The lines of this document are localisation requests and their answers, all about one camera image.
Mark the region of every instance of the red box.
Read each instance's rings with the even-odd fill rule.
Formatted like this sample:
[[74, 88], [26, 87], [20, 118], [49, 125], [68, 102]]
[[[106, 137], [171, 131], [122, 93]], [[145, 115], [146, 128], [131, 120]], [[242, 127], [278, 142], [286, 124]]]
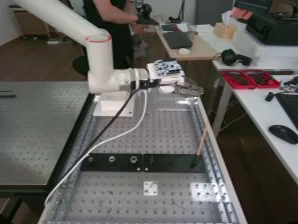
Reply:
[[233, 89], [255, 89], [255, 83], [242, 71], [222, 71], [221, 75]]
[[245, 71], [245, 75], [259, 89], [279, 88], [280, 86], [280, 83], [272, 78], [272, 76], [266, 71], [247, 70]]

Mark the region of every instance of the black cable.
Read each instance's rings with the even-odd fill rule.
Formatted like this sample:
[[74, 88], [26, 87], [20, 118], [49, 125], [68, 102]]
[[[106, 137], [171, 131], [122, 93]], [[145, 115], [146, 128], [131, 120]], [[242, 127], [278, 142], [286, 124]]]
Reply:
[[183, 12], [185, 11], [185, 0], [182, 0], [182, 5], [181, 5], [181, 8], [179, 8], [179, 15], [178, 15], [178, 18], [183, 21]]
[[93, 147], [93, 145], [96, 144], [96, 142], [98, 141], [98, 139], [102, 137], [104, 133], [106, 132], [106, 130], [109, 129], [110, 125], [114, 123], [114, 121], [117, 120], [119, 114], [122, 113], [125, 107], [127, 106], [129, 101], [131, 100], [133, 96], [135, 95], [135, 93], [139, 91], [139, 89], [134, 90], [133, 92], [130, 92], [129, 98], [126, 100], [126, 102], [123, 103], [123, 106], [121, 107], [121, 109], [118, 110], [117, 114], [114, 115], [114, 117], [110, 119], [109, 123], [106, 124], [106, 126], [104, 127], [104, 129], [101, 130], [101, 132], [98, 133], [98, 135], [94, 137], [94, 139], [92, 140], [92, 142], [89, 143], [89, 145], [86, 146], [86, 149], [84, 150], [84, 152], [81, 153], [80, 157], [77, 158], [77, 160], [74, 161], [72, 167], [68, 169], [68, 171], [65, 172], [65, 174], [62, 175], [62, 177], [60, 178], [60, 180], [57, 181], [57, 183], [64, 179], [64, 177], [68, 175], [69, 171], [73, 169], [74, 165], [78, 163], [78, 161], [81, 160], [81, 158], [85, 156], [85, 154], [88, 153], [88, 151], [90, 150], [90, 148]]

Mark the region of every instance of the cardboard box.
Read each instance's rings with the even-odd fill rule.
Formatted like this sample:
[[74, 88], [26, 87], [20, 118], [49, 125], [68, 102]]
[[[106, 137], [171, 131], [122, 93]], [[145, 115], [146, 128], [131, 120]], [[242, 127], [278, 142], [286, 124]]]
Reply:
[[217, 23], [213, 32], [222, 39], [233, 39], [235, 30], [235, 25], [225, 26], [222, 23]]

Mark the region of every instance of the optical breadboard table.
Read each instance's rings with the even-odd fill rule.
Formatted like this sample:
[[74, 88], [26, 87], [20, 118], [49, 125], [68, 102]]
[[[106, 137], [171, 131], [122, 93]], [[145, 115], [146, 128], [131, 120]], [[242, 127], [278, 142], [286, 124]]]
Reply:
[[16, 95], [0, 97], [0, 191], [21, 195], [45, 190], [62, 165], [89, 90], [85, 82], [2, 82], [0, 91]]
[[[135, 97], [135, 116], [118, 118], [101, 140], [135, 125], [142, 106], [139, 95]], [[93, 109], [94, 105], [80, 130], [66, 169], [110, 120], [92, 117]], [[117, 153], [195, 154], [205, 119], [199, 99], [151, 91], [138, 129], [93, 153], [114, 154], [115, 158]], [[211, 130], [202, 160], [205, 172], [201, 173], [85, 172], [77, 169], [46, 205], [40, 224], [246, 223]], [[147, 181], [157, 185], [154, 196], [143, 193]]]

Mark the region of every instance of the person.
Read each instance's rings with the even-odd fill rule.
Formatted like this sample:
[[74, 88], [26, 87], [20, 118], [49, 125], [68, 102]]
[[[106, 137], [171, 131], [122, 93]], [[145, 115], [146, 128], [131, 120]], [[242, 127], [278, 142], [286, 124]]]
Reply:
[[[131, 0], [84, 0], [84, 9], [86, 20], [112, 35], [114, 69], [133, 67], [133, 38], [129, 26], [135, 35], [142, 33], [143, 27], [137, 25], [138, 17]], [[86, 56], [74, 60], [73, 67], [86, 76]]]

